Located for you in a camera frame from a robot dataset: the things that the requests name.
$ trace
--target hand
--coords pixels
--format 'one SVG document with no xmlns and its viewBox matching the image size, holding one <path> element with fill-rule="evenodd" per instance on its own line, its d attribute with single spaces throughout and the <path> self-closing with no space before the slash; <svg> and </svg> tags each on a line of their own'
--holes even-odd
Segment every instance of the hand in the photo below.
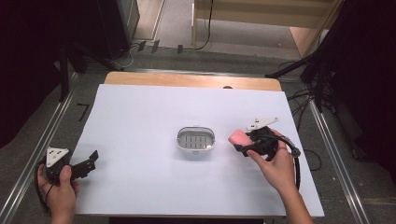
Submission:
<svg viewBox="0 0 396 224">
<path fill-rule="evenodd" d="M 282 134 L 276 130 L 271 131 L 277 136 L 282 136 Z M 248 150 L 247 154 L 259 165 L 268 183 L 278 192 L 290 190 L 290 188 L 296 189 L 294 183 L 293 157 L 289 154 L 284 142 L 277 141 L 277 145 L 276 155 L 271 161 L 266 161 L 253 150 Z"/>
<path fill-rule="evenodd" d="M 76 213 L 76 193 L 78 192 L 78 182 L 70 184 L 72 176 L 71 167 L 66 165 L 62 169 L 59 180 L 60 186 L 52 186 L 46 177 L 43 176 L 44 164 L 40 165 L 37 173 L 38 186 L 43 191 L 44 200 L 47 197 L 47 205 L 51 212 L 51 223 L 73 223 Z"/>
</svg>

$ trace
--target desk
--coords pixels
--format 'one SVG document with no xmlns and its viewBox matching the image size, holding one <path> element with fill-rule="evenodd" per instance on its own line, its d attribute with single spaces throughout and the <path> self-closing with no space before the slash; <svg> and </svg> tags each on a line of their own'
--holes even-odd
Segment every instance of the desk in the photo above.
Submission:
<svg viewBox="0 0 396 224">
<path fill-rule="evenodd" d="M 335 20 L 342 0 L 215 0 L 212 20 L 289 26 L 297 49 L 305 57 L 324 29 Z M 196 20 L 208 19 L 211 0 L 195 0 L 192 45 Z"/>
<path fill-rule="evenodd" d="M 99 152 L 96 170 L 80 181 L 83 192 L 78 197 L 78 214 L 285 216 L 283 203 L 257 164 L 227 141 L 234 129 L 244 129 L 258 114 L 265 118 L 277 115 L 279 122 L 271 127 L 301 147 L 277 80 L 110 73 L 105 83 L 99 88 L 71 161 L 84 160 L 94 149 Z M 111 85 L 116 83 L 135 85 Z M 175 84 L 183 87 L 169 87 Z M 259 88 L 260 84 L 261 89 L 274 91 L 213 88 Z M 216 136 L 214 149 L 199 155 L 178 149 L 177 132 L 189 125 L 211 128 Z M 301 193 L 308 210 L 314 217 L 323 216 L 304 153 L 300 163 Z"/>
</svg>

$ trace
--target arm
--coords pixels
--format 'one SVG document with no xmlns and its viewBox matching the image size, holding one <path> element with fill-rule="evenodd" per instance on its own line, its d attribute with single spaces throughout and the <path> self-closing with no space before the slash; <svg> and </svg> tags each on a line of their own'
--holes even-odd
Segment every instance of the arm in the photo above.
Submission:
<svg viewBox="0 0 396 224">
<path fill-rule="evenodd" d="M 259 165 L 265 178 L 279 193 L 285 205 L 288 223 L 313 223 L 304 200 L 295 186 L 293 157 L 289 154 L 286 144 L 278 141 L 277 153 L 271 161 L 264 160 L 253 150 L 248 150 L 247 154 Z"/>
<path fill-rule="evenodd" d="M 78 182 L 70 184 L 71 167 L 66 165 L 59 176 L 60 186 L 52 186 L 43 174 L 44 165 L 38 168 L 38 184 L 51 212 L 51 224 L 72 224 L 76 210 Z"/>
</svg>

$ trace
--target white paper sheet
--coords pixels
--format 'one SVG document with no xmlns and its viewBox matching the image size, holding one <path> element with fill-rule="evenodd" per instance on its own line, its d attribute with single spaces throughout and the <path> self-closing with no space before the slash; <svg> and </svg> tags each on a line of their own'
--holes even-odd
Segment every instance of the white paper sheet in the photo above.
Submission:
<svg viewBox="0 0 396 224">
<path fill-rule="evenodd" d="M 101 85 L 72 163 L 98 150 L 96 170 L 80 179 L 78 214 L 267 217 L 285 216 L 277 192 L 257 164 L 227 141 L 255 118 L 302 151 L 284 92 Z M 187 126 L 213 130 L 214 149 L 199 155 L 177 147 Z M 322 217 L 304 152 L 301 188 L 309 213 Z"/>
</svg>

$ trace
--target pink block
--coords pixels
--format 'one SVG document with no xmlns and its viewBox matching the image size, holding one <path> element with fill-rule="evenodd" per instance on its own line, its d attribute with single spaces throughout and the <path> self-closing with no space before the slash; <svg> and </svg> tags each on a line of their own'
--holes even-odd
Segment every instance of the pink block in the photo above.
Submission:
<svg viewBox="0 0 396 224">
<path fill-rule="evenodd" d="M 253 144 L 251 139 L 240 129 L 235 130 L 228 138 L 228 141 L 233 145 L 241 145 L 243 147 Z"/>
</svg>

